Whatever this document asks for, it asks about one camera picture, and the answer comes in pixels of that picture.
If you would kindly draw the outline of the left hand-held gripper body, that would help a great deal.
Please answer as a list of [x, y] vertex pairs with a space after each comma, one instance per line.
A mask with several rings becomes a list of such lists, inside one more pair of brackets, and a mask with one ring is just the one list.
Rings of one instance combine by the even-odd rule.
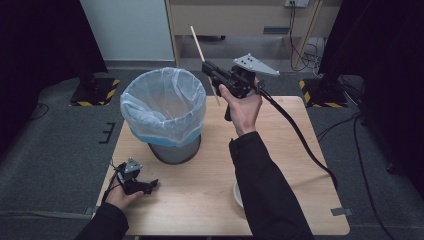
[[137, 181], [137, 177], [141, 169], [142, 165], [135, 161], [132, 157], [129, 157], [126, 162], [117, 167], [117, 178], [126, 195], [149, 188], [147, 183]]

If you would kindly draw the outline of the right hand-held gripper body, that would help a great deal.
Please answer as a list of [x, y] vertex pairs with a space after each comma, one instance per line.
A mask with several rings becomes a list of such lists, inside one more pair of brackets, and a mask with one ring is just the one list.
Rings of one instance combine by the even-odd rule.
[[265, 83], [263, 81], [255, 82], [257, 73], [274, 77], [280, 75], [278, 70], [266, 65], [251, 53], [234, 59], [233, 63], [234, 66], [225, 72], [224, 85], [238, 99], [261, 93]]

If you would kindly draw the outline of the grey mesh trash bin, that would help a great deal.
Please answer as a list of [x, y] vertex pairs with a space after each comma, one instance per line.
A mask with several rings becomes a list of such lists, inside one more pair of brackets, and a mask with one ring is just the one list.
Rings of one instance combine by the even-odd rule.
[[165, 164], [178, 165], [191, 160], [199, 151], [201, 145], [201, 136], [195, 138], [192, 142], [181, 146], [161, 146], [150, 144], [149, 147], [154, 156]]

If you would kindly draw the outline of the translucent plastic bin bag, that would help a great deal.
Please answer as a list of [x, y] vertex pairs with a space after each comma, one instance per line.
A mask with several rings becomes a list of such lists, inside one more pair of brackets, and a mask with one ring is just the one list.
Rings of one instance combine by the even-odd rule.
[[[140, 141], [181, 147], [201, 134], [206, 91], [189, 71], [166, 67], [134, 79], [120, 96], [120, 109]], [[174, 119], [167, 119], [165, 110]]]

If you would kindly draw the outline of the person's left hand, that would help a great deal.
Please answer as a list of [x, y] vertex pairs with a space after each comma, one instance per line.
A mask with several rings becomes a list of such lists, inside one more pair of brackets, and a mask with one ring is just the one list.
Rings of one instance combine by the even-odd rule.
[[126, 195], [124, 189], [119, 183], [113, 183], [105, 202], [112, 204], [120, 210], [125, 210], [133, 202], [144, 196], [143, 191], [138, 191], [130, 195]]

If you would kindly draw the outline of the person's right hand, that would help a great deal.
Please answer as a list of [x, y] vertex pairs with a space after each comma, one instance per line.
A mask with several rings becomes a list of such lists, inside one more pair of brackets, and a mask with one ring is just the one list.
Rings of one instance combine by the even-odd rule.
[[223, 84], [219, 86], [221, 96], [228, 103], [230, 117], [236, 129], [236, 134], [241, 137], [256, 130], [256, 120], [262, 105], [262, 97], [252, 95], [239, 99], [234, 97]]

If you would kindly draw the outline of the striped black stand base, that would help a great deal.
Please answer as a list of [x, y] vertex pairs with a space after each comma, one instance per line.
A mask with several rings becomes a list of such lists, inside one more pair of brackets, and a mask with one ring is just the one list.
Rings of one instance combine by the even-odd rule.
[[108, 105], [118, 84], [119, 80], [115, 78], [94, 78], [91, 82], [80, 83], [70, 99], [70, 105]]
[[347, 106], [344, 90], [339, 82], [306, 78], [299, 82], [307, 107], [341, 108]]

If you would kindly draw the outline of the white disposable bowl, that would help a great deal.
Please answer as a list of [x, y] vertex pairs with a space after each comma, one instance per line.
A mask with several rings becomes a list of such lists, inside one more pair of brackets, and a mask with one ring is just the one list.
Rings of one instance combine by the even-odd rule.
[[238, 186], [238, 183], [237, 182], [234, 183], [233, 188], [232, 188], [232, 192], [233, 192], [233, 197], [234, 197], [236, 203], [241, 208], [244, 208], [243, 202], [242, 202], [241, 193], [240, 193], [239, 186]]

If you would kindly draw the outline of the black curtain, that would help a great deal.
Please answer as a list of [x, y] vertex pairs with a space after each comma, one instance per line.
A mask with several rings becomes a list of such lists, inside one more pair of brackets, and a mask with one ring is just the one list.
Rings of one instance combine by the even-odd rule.
[[0, 0], [0, 157], [36, 108], [40, 92], [77, 71], [106, 70], [80, 0]]
[[424, 198], [424, 0], [342, 0], [320, 71], [364, 80], [364, 115]]

